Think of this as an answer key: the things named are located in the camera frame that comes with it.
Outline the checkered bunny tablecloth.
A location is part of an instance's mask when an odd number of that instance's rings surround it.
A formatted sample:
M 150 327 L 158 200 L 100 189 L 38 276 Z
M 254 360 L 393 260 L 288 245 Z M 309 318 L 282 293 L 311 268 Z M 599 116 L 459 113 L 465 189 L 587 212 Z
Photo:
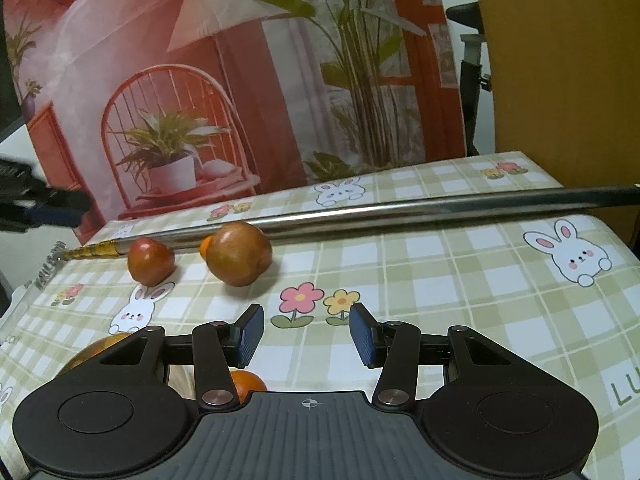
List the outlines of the checkered bunny tablecloth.
M 372 390 L 378 374 L 348 333 L 356 302 L 427 333 L 467 325 L 588 396 L 600 419 L 588 477 L 638 477 L 639 263 L 586 214 L 283 244 L 243 288 L 224 286 L 194 252 L 157 288 L 135 283 L 122 259 L 69 262 L 2 344 L 6 474 L 27 471 L 17 405 L 89 344 L 149 324 L 184 334 L 253 302 L 266 329 L 250 369 L 272 390 Z

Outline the dark red tomato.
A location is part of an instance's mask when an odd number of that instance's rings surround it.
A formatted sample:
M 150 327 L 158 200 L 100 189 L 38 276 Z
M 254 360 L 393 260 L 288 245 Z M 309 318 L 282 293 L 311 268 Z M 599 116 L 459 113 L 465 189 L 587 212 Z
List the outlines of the dark red tomato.
M 157 240 L 141 237 L 129 248 L 129 274 L 134 281 L 146 287 L 160 284 L 175 272 L 176 267 L 174 252 Z

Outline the black exercise bike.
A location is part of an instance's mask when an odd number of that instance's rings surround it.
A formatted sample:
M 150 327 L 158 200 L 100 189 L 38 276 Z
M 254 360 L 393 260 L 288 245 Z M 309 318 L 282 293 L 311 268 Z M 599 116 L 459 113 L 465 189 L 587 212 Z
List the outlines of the black exercise bike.
M 483 73 L 482 51 L 486 44 L 485 27 L 480 4 L 475 2 L 450 6 L 446 17 L 458 25 L 474 29 L 470 34 L 462 34 L 463 56 L 460 63 L 460 98 L 464 120 L 465 148 L 468 156 L 477 156 L 474 144 L 478 103 L 482 90 L 491 92 L 491 76 Z

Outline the green yellow pear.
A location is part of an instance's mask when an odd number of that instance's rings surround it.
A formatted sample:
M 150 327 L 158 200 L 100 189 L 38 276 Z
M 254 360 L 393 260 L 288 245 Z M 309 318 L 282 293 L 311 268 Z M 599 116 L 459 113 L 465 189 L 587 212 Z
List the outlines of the green yellow pear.
M 97 356 L 99 353 L 105 351 L 106 349 L 114 346 L 114 344 L 118 344 L 119 341 L 128 337 L 127 333 L 117 333 L 114 335 L 110 335 L 104 338 L 101 338 L 92 344 L 89 344 L 85 349 L 77 352 L 59 371 L 56 376 L 64 375 L 69 372 L 78 365 L 92 359 L 94 356 Z

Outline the small orange tangerine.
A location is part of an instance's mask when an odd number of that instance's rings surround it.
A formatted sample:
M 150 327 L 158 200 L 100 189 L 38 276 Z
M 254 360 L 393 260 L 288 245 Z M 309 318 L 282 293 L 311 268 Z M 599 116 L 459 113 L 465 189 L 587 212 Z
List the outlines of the small orange tangerine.
M 265 392 L 268 390 L 262 378 L 248 370 L 232 370 L 230 375 L 240 403 L 244 403 L 253 392 Z

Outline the printed room backdrop cloth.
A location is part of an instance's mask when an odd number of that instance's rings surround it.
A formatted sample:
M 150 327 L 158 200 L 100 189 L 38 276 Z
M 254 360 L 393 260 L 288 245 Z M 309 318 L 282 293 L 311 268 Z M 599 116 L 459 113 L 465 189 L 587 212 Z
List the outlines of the printed room backdrop cloth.
M 112 220 L 466 152 L 442 0 L 1 0 L 50 183 Z

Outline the telescopic metal pole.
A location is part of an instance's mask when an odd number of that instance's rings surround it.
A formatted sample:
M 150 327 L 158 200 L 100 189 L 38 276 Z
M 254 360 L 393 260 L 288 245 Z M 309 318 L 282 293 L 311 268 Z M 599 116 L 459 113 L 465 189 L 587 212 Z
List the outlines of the telescopic metal pole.
M 318 238 L 326 234 L 360 234 L 383 228 L 403 229 L 446 222 L 477 222 L 563 211 L 637 206 L 638 203 L 639 187 L 636 184 L 597 188 L 540 188 L 299 211 L 249 218 L 247 222 L 273 240 L 290 240 Z

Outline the large brown red apple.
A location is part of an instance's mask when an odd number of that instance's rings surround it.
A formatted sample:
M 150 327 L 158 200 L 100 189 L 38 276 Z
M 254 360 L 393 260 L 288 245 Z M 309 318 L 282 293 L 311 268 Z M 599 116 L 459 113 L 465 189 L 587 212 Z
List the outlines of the large brown red apple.
M 256 226 L 225 223 L 207 243 L 204 261 L 218 280 L 233 287 L 253 284 L 272 263 L 272 246 Z

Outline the wooden board panel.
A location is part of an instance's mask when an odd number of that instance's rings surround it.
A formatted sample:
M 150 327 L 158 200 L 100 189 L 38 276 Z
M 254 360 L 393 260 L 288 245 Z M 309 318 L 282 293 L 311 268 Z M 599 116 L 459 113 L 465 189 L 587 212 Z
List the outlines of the wooden board panel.
M 480 0 L 496 148 L 570 186 L 639 180 L 639 0 Z

